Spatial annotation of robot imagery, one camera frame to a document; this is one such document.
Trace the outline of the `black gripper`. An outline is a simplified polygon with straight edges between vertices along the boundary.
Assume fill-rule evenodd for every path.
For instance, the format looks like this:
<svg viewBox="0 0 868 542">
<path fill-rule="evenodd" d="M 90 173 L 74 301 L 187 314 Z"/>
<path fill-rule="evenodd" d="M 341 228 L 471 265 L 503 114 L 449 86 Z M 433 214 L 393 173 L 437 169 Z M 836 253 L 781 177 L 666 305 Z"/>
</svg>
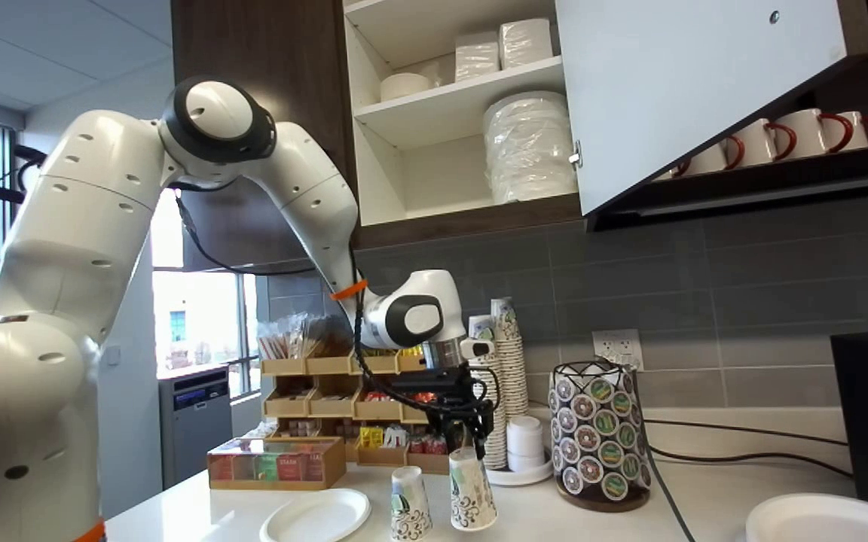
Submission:
<svg viewBox="0 0 868 542">
<path fill-rule="evenodd" d="M 493 434 L 496 399 L 490 396 L 490 385 L 496 373 L 490 368 L 474 368 L 458 339 L 427 343 L 424 359 L 433 394 L 424 412 L 427 422 L 442 429 L 445 455 L 464 449 L 467 434 L 474 434 L 476 455 L 484 455 Z"/>
</svg>

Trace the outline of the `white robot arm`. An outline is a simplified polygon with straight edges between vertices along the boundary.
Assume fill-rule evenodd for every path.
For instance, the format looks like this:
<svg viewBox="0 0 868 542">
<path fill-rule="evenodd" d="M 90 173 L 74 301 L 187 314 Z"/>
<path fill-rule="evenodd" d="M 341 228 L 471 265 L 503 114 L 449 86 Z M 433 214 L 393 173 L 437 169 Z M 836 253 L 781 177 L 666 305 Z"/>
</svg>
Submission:
<svg viewBox="0 0 868 542">
<path fill-rule="evenodd" d="M 45 159 L 0 259 L 0 542 L 106 542 L 98 513 L 96 360 L 159 194 L 173 183 L 260 188 L 343 311 L 354 350 L 419 346 L 427 371 L 386 394 L 478 455 L 493 402 L 460 359 L 455 277 L 411 274 L 376 295 L 357 271 L 357 197 L 316 143 L 245 86 L 197 78 L 157 121 L 79 114 Z"/>
</svg>

